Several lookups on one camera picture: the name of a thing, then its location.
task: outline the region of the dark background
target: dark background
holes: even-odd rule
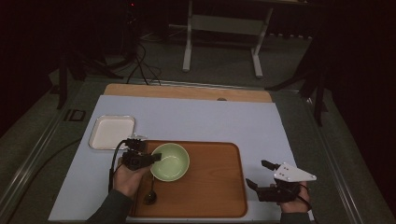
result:
[[[140,16],[159,35],[166,35],[167,23],[186,23],[187,1],[136,3],[140,8],[134,16]],[[92,58],[100,59],[106,50],[121,50],[120,35],[114,34],[124,29],[128,16],[124,4],[90,0],[0,3],[0,136],[51,88],[48,74],[58,67],[66,39]],[[315,37],[302,60],[302,71],[329,68],[326,88],[332,91],[395,215],[396,6],[391,1],[375,0],[335,1],[332,5],[337,9],[330,11],[327,20],[323,11],[278,8],[269,32],[285,38]],[[260,17],[260,12],[256,13],[252,16]],[[298,24],[293,24],[295,18],[300,18]]]

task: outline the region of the dark sleeve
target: dark sleeve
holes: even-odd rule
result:
[[[100,208],[86,221],[95,224],[123,224],[133,201],[121,192],[111,190]]]
[[[308,213],[282,213],[280,224],[311,224]]]

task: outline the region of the black ladle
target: black ladle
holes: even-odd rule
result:
[[[155,177],[153,176],[151,180],[151,190],[145,195],[145,199],[143,201],[146,205],[154,204],[157,201],[157,193],[154,191],[154,178]]]

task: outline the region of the bowl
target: bowl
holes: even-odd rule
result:
[[[162,156],[151,166],[151,173],[161,181],[180,179],[189,169],[189,153],[181,145],[165,143],[152,151],[152,154],[155,153],[162,153]]]

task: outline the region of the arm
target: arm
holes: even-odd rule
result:
[[[299,196],[304,200],[309,202],[308,188],[306,187],[306,182],[300,183],[300,193]],[[293,202],[289,203],[279,203],[282,210],[282,215],[280,217],[281,224],[310,224],[308,211],[310,208],[308,205],[297,198]]]
[[[129,210],[133,204],[133,197],[139,188],[140,180],[150,167],[129,170],[121,165],[114,175],[114,189],[111,190],[100,208],[86,221],[86,223],[125,223]]]

